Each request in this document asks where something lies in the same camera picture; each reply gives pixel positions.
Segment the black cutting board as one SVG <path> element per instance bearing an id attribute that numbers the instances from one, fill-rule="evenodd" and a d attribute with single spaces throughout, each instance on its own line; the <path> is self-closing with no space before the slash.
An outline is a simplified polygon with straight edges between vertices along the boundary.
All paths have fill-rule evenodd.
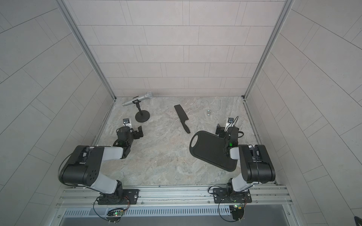
<path id="1" fill-rule="evenodd" d="M 195 158 L 228 172 L 236 169 L 237 160 L 224 153 L 225 140 L 207 131 L 198 131 L 191 139 L 189 151 Z"/>

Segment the black knife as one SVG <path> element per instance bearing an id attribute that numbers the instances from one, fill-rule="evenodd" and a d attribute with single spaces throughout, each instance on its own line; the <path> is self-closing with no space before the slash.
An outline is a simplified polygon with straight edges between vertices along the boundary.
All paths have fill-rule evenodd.
<path id="1" fill-rule="evenodd" d="M 190 134 L 190 129 L 188 128 L 188 126 L 185 123 L 188 120 L 188 116 L 186 115 L 184 109 L 182 108 L 181 105 L 175 105 L 174 108 L 175 108 L 176 113 L 179 116 L 179 119 L 180 119 L 180 122 L 181 122 L 183 128 L 185 129 L 185 131 L 188 134 Z"/>

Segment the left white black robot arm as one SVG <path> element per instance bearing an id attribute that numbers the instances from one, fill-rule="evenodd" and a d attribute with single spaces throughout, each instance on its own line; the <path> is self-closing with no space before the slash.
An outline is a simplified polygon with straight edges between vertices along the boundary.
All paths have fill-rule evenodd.
<path id="1" fill-rule="evenodd" d="M 102 163 L 125 159 L 135 139 L 143 137 L 142 127 L 135 131 L 129 126 L 117 129 L 117 140 L 113 146 L 79 145 L 58 173 L 59 181 L 68 186 L 83 186 L 98 191 L 99 205 L 136 204 L 138 189 L 123 189 L 122 182 L 111 179 L 100 172 Z"/>

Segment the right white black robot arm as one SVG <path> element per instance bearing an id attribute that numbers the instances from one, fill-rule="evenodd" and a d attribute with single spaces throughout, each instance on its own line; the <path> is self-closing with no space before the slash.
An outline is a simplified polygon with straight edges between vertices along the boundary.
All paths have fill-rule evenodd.
<path id="1" fill-rule="evenodd" d="M 229 180 L 226 188 L 213 189 L 215 202 L 251 203 L 249 189 L 256 184 L 275 180 L 275 170 L 264 145 L 239 145 L 238 139 L 244 136 L 235 126 L 217 125 L 216 135 L 224 139 L 223 154 L 228 160 L 240 163 L 241 173 Z"/>

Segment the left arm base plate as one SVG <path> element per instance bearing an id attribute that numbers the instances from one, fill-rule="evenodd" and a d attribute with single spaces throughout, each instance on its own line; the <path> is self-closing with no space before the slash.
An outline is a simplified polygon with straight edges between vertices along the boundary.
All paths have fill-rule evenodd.
<path id="1" fill-rule="evenodd" d="M 139 189 L 123 189 L 122 193 L 101 194 L 97 198 L 98 205 L 135 205 L 139 197 Z"/>

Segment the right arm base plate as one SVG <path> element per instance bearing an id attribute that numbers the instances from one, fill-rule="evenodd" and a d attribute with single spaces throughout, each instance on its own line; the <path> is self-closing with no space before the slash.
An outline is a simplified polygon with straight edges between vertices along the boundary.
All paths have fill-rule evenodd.
<path id="1" fill-rule="evenodd" d="M 252 203 L 250 191 L 234 192 L 229 191 L 227 188 L 212 186 L 209 188 L 208 193 L 212 195 L 214 202 L 219 203 Z"/>

